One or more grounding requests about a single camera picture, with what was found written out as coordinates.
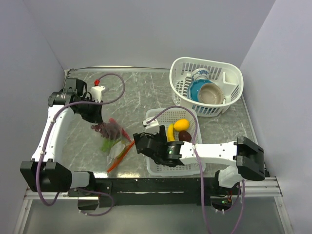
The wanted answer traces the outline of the yellow fake banana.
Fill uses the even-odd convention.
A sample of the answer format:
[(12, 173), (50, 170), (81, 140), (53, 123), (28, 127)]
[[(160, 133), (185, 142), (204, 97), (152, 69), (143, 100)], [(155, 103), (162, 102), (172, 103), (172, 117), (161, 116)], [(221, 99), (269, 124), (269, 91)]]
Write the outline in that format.
[(174, 124), (173, 123), (169, 124), (169, 126), (168, 126), (168, 129), (167, 129), (167, 141), (168, 142), (175, 141)]

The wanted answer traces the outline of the dark red fake plum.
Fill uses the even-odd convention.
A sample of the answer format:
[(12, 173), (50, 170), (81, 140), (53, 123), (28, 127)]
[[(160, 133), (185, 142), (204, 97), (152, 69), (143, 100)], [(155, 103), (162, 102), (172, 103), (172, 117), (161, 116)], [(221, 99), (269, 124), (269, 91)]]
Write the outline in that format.
[(178, 140), (185, 141), (185, 142), (192, 142), (192, 136), (188, 131), (182, 130), (178, 132)]

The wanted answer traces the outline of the white perforated rectangular basket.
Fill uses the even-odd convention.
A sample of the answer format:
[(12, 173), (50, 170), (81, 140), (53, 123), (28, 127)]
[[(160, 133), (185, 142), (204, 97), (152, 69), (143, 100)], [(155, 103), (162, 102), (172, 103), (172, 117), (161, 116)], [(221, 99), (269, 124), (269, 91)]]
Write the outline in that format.
[[(157, 118), (159, 125), (164, 125), (167, 129), (168, 126), (172, 123), (174, 124), (180, 119), (187, 119), (190, 122), (190, 126), (187, 129), (187, 132), (194, 135), (196, 132), (196, 143), (202, 143), (201, 132), (198, 125), (198, 120), (194, 120), (193, 115), (196, 115), (194, 110), (186, 111), (181, 108), (172, 108), (167, 110), (162, 115)], [(200, 173), (199, 165), (197, 161), (193, 164), (188, 164), (185, 166), (176, 166), (168, 167), (163, 165), (156, 164), (151, 158), (146, 158), (147, 171), (153, 176), (193, 176)]]

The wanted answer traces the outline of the yellow fake lemon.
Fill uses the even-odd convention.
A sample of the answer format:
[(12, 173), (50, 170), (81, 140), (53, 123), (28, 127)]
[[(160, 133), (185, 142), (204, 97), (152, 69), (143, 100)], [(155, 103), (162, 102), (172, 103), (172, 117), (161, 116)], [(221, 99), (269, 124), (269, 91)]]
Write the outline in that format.
[(190, 122), (185, 118), (179, 119), (178, 121), (174, 123), (174, 129), (178, 132), (186, 131), (189, 129), (189, 127), (190, 127)]

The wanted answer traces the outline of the clear zip top bag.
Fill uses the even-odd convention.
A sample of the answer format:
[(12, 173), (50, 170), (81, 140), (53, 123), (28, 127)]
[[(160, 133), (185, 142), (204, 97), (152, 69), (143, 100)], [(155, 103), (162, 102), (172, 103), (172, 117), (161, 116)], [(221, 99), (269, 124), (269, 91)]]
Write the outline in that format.
[(108, 174), (111, 173), (122, 162), (124, 157), (128, 154), (128, 152), (131, 150), (131, 148), (134, 145), (134, 141), (132, 139), (131, 139), (132, 141), (129, 142), (126, 138), (122, 136), (122, 134), (120, 138), (121, 138), (121, 141), (118, 142), (116, 145), (114, 145), (110, 149), (109, 152), (106, 152), (106, 153), (103, 152), (106, 155), (106, 161), (107, 161), (106, 172)]

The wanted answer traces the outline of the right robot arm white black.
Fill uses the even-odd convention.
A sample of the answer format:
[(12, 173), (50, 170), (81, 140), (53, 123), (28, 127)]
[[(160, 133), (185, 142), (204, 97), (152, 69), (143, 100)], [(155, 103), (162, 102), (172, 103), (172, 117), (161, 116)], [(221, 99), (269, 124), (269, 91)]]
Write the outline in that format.
[(165, 128), (159, 132), (135, 133), (136, 151), (151, 158), (156, 164), (168, 167), (188, 164), (222, 164), (226, 168), (216, 173), (213, 188), (225, 194), (242, 180), (265, 179), (264, 150), (247, 137), (220, 144), (192, 144), (186, 141), (167, 141)]

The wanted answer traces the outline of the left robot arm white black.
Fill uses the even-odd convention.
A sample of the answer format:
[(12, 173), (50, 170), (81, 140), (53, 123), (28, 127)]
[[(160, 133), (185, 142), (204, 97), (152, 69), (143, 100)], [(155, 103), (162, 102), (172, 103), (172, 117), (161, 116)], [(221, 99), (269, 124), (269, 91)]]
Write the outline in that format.
[(102, 123), (99, 103), (106, 90), (98, 81), (88, 89), (86, 82), (70, 78), (60, 91), (49, 96), (48, 118), (39, 145), (31, 160), (20, 166), (20, 172), (33, 192), (37, 191), (37, 184), (42, 192), (67, 192), (73, 188), (79, 188), (86, 196), (96, 192), (94, 173), (71, 171), (60, 161), (74, 115), (80, 115), (89, 123)]

